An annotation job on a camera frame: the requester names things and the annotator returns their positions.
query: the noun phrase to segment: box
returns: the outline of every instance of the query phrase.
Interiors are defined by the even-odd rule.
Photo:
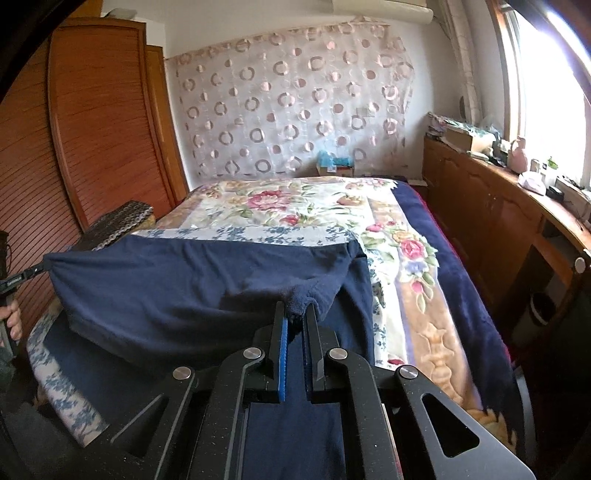
[[[355,175],[354,167],[336,167],[336,171],[328,171],[326,167],[316,165],[316,170],[321,177],[353,177]]]
[[[463,128],[447,125],[445,139],[464,152],[472,151],[481,153],[484,149],[492,147],[495,136],[488,132],[478,134]]]

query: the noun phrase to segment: blue gripper pad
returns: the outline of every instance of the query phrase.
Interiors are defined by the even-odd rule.
[[[281,343],[279,347],[279,401],[285,401],[287,381],[287,318],[281,322]]]

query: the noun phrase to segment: silver screw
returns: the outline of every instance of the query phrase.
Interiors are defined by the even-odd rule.
[[[403,365],[398,369],[398,371],[400,372],[401,377],[404,377],[408,380],[418,377],[418,370],[412,365]]]
[[[329,352],[329,355],[335,360],[344,360],[347,358],[347,350],[344,348],[332,348]]]
[[[191,369],[189,367],[177,367],[174,369],[173,377],[176,380],[186,380],[191,376]]]
[[[256,360],[257,358],[260,358],[262,352],[260,348],[250,346],[242,352],[242,355],[244,355],[244,358],[248,358],[249,360]]]

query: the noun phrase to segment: purple flower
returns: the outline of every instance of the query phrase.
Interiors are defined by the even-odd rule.
[[[405,269],[410,274],[420,275],[429,270],[429,265],[422,260],[415,260],[408,262]]]

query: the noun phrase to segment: pink vase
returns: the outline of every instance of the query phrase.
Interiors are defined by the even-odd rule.
[[[530,162],[525,154],[525,138],[517,137],[517,140],[511,142],[507,166],[515,173],[521,174],[529,170],[529,164]]]

